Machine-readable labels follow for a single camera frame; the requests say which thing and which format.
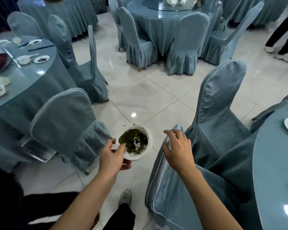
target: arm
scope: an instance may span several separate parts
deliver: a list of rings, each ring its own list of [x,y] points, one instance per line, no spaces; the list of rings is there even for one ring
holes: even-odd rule
[[[191,141],[179,130],[164,131],[171,141],[163,151],[169,165],[176,170],[190,193],[204,230],[242,230],[201,172],[196,168]]]
[[[50,230],[89,230],[120,170],[131,168],[131,161],[123,158],[126,147],[111,150],[115,139],[108,141],[100,154],[99,171],[96,177],[76,197],[69,208]]]

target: tile floor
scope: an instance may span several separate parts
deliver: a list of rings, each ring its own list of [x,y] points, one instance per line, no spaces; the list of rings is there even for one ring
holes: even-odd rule
[[[288,63],[274,59],[273,55],[262,49],[286,15],[288,8],[277,22],[262,29],[246,31],[234,54],[233,58],[246,63],[248,71],[231,109],[246,126],[249,126],[252,117],[278,103],[288,94]],[[133,192],[131,209],[136,214],[134,229],[150,230],[154,224],[144,205],[144,197],[157,151],[165,138],[162,131],[175,124],[182,125],[184,129],[191,125],[201,81],[215,66],[199,60],[192,77],[167,76],[162,62],[138,72],[126,63],[126,53],[118,52],[117,28],[111,14],[100,14],[98,19],[99,28],[95,34],[97,63],[109,83],[110,102],[94,104],[95,115],[105,123],[113,137],[130,122],[145,124],[152,133],[154,148],[145,158],[134,162],[131,170],[119,173],[117,182],[102,207],[100,223],[96,229],[102,229],[117,209],[121,192],[130,188]],[[278,48],[286,37],[288,34],[276,44]],[[88,45],[88,39],[73,43],[79,64],[90,59]],[[95,166],[93,172],[85,176],[59,159],[53,159],[46,164],[36,162],[19,168],[17,177],[25,194],[80,191],[96,175],[98,165]]]

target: green food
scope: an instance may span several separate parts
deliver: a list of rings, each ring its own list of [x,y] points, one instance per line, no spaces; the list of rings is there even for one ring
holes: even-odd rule
[[[119,143],[126,144],[128,153],[141,154],[148,144],[148,139],[139,129],[129,129],[119,137]]]

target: hand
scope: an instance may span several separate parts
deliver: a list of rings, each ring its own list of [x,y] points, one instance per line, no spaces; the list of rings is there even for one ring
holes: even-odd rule
[[[192,154],[191,140],[180,130],[165,130],[171,141],[171,150],[167,143],[163,145],[163,152],[169,165],[181,175],[185,171],[196,168]]]
[[[119,145],[117,150],[111,149],[115,143],[115,139],[110,139],[100,154],[99,174],[105,175],[107,178],[115,182],[116,176],[120,170],[128,170],[131,168],[131,161],[123,158],[126,152],[125,144]]]

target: sneaker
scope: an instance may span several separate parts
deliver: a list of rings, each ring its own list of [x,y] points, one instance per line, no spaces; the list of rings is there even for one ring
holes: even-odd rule
[[[119,199],[119,206],[123,203],[126,203],[130,207],[131,201],[132,201],[131,190],[129,190],[129,189],[124,190],[124,192],[122,193],[122,195]]]
[[[265,47],[264,47],[264,50],[265,50],[267,53],[272,53],[272,52],[274,51],[274,47],[265,46]]]
[[[276,59],[280,59],[280,60],[283,60],[283,61],[286,61],[288,62],[288,53],[284,54],[284,55],[281,55],[281,54],[275,54],[274,56]]]

